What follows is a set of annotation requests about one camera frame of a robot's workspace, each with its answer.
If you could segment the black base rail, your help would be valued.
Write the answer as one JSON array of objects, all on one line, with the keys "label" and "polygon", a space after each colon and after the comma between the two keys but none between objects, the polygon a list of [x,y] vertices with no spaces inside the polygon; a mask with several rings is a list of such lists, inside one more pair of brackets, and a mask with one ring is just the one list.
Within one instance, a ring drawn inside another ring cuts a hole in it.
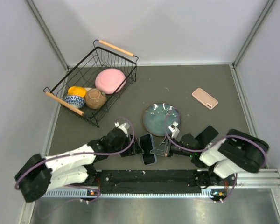
[{"label": "black base rail", "polygon": [[210,186],[207,172],[196,170],[102,170],[97,172],[104,194],[200,193]]}]

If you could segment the brown ceramic bowl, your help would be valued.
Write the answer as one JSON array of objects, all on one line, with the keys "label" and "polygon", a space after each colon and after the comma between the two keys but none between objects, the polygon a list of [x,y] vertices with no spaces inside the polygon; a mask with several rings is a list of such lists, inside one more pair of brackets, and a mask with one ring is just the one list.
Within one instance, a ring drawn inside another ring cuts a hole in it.
[{"label": "brown ceramic bowl", "polygon": [[100,109],[106,101],[106,94],[96,88],[88,90],[85,95],[85,103],[91,109]]}]

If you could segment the blue ceramic plate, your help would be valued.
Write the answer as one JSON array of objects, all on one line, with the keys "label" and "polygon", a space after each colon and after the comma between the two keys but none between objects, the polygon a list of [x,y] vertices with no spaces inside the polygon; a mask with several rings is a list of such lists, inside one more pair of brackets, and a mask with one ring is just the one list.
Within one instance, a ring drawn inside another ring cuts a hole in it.
[{"label": "blue ceramic plate", "polygon": [[180,114],[171,105],[156,103],[149,106],[143,113],[143,125],[152,135],[163,137],[171,134],[169,126],[173,123],[180,125]]}]

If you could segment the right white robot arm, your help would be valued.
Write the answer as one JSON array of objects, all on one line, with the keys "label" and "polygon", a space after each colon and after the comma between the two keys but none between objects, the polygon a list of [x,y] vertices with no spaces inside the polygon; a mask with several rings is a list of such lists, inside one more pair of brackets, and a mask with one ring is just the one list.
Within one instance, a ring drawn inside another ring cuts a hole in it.
[{"label": "right white robot arm", "polygon": [[215,185],[234,173],[258,173],[266,166],[269,145],[236,129],[230,129],[216,142],[213,140],[218,136],[218,131],[212,126],[196,137],[185,134],[180,140],[177,140],[178,128],[171,128],[170,131],[171,134],[167,134],[164,141],[150,152],[164,157],[177,154],[191,158],[196,167],[208,168],[209,181]]}]

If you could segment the black phone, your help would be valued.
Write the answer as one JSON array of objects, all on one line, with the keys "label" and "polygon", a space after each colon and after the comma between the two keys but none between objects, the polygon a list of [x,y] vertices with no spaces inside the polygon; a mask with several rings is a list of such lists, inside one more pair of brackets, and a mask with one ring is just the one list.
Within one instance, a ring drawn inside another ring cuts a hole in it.
[{"label": "black phone", "polygon": [[199,145],[205,148],[212,140],[219,135],[219,132],[213,126],[207,126],[202,132],[200,132],[195,139]]}]

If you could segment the pink plate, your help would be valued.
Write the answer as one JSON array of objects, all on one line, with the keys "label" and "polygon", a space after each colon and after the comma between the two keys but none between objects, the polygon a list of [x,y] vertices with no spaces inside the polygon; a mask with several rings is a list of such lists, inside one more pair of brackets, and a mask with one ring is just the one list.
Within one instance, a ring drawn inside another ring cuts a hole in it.
[{"label": "pink plate", "polygon": [[126,76],[118,69],[105,69],[95,79],[96,88],[106,94],[120,91],[126,84]]}]

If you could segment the blue patterned bowl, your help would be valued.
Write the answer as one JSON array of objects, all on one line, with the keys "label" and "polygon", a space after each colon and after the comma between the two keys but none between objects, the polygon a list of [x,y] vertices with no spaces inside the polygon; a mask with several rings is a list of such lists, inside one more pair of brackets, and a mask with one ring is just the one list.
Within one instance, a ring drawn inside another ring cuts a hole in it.
[{"label": "blue patterned bowl", "polygon": [[77,95],[68,95],[64,98],[64,101],[77,109],[82,108],[85,104],[85,99]]}]

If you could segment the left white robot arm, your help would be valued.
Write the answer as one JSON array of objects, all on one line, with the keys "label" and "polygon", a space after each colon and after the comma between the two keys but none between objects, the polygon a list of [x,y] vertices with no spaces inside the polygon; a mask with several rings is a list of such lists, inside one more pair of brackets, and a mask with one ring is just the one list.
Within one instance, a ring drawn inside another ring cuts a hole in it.
[{"label": "left white robot arm", "polygon": [[91,140],[81,147],[55,156],[31,156],[15,175],[15,189],[27,203],[37,201],[48,191],[59,187],[96,181],[93,164],[111,155],[122,157],[142,152],[134,134],[114,128],[106,136]]}]

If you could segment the pink phone case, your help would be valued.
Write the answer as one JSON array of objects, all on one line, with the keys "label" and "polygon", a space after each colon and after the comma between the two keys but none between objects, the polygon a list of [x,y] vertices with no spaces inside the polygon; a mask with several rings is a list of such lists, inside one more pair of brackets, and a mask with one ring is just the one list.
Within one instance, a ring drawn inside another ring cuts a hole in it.
[{"label": "pink phone case", "polygon": [[193,91],[192,96],[209,110],[214,109],[218,105],[218,101],[201,88]]}]

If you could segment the blue phone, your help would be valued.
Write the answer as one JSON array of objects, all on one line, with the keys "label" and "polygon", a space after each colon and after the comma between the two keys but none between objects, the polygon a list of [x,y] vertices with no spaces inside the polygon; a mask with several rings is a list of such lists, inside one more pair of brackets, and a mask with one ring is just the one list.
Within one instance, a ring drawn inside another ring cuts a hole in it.
[{"label": "blue phone", "polygon": [[150,151],[154,149],[153,137],[151,134],[145,134],[139,138],[140,148],[143,150],[142,159],[145,165],[152,165],[157,162],[155,154]]}]

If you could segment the yellow bowl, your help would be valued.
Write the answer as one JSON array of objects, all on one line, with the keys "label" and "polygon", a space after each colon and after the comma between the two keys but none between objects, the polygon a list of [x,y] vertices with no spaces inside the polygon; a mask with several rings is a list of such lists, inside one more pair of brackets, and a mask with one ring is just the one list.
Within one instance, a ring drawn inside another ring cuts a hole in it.
[{"label": "yellow bowl", "polygon": [[82,98],[85,97],[86,93],[87,90],[84,87],[79,87],[79,86],[72,86],[68,89],[67,92],[68,95],[80,96]]}]

